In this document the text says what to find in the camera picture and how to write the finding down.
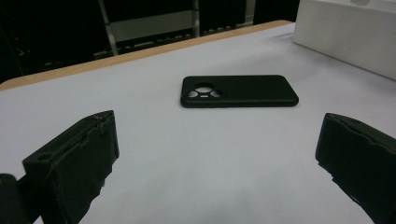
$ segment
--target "table edge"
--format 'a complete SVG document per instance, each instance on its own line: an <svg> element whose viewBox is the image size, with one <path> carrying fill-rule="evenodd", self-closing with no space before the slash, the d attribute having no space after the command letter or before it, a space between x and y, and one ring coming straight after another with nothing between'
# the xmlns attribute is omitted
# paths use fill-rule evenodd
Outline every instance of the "table edge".
<svg viewBox="0 0 396 224"><path fill-rule="evenodd" d="M113 56L110 58L105 58L101 60L91 61L88 63L80 63L76 65L67 66L64 68L54 69L47 72L32 74L24 77L15 77L10 80L7 80L0 84L0 91L5 91L21 86L26 86L30 84L34 84L37 82L47 81L59 77L68 77L72 75L76 75L83 72L88 72L95 69L100 69L104 67L108 67L111 65L126 63L137 59L146 58L149 56L154 56L158 54L162 54L165 52L169 52L177 49L184 49L187 47L192 47L216 40L221 40L233 36L245 35L254 32L259 32L262 30L267 30L271 28L275 28L277 26L290 24L291 21L270 21L258 25L252 25L249 27L244 27L240 29L234 29L227 32L222 32L214 35L206 35L194 39L189 39L185 41L180 41L168 45L163 45L151 49L143 49L131 53L121 54L118 56Z"/></svg>

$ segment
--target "white table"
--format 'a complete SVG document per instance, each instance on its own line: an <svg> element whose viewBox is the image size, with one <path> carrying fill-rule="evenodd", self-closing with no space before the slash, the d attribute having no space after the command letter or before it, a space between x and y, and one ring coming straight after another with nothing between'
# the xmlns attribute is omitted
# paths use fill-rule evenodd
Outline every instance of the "white table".
<svg viewBox="0 0 396 224"><path fill-rule="evenodd" d="M81 223L372 223L315 160L325 113L396 136L396 82L292 42L294 24L0 91L0 171L113 109L120 158ZM289 108L186 109L185 76L283 75Z"/></svg>

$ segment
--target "phone case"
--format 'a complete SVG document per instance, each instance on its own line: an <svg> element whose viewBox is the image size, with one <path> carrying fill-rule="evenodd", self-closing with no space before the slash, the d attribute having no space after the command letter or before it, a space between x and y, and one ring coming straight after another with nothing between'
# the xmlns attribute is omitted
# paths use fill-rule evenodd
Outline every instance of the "phone case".
<svg viewBox="0 0 396 224"><path fill-rule="evenodd" d="M180 102L187 108L295 106L297 94L282 76L185 77Z"/></svg>

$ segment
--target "white box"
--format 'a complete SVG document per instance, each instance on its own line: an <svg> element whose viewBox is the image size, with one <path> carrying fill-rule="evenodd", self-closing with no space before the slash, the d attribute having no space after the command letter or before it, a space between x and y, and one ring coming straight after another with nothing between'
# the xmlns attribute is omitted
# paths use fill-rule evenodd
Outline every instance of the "white box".
<svg viewBox="0 0 396 224"><path fill-rule="evenodd" d="M396 0L302 0L293 40L396 79Z"/></svg>

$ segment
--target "white surface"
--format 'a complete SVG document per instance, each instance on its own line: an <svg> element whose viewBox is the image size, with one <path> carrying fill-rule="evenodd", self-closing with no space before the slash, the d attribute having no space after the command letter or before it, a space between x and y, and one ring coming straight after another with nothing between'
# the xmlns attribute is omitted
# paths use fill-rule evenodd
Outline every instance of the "white surface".
<svg viewBox="0 0 396 224"><path fill-rule="evenodd" d="M113 109L120 158L81 223L372 223L315 160L333 112L396 136L396 82L292 42L294 24L0 91L0 171ZM291 108L186 109L185 76L280 74Z"/></svg>
<svg viewBox="0 0 396 224"><path fill-rule="evenodd" d="M303 0L294 41L396 79L396 1Z"/></svg>

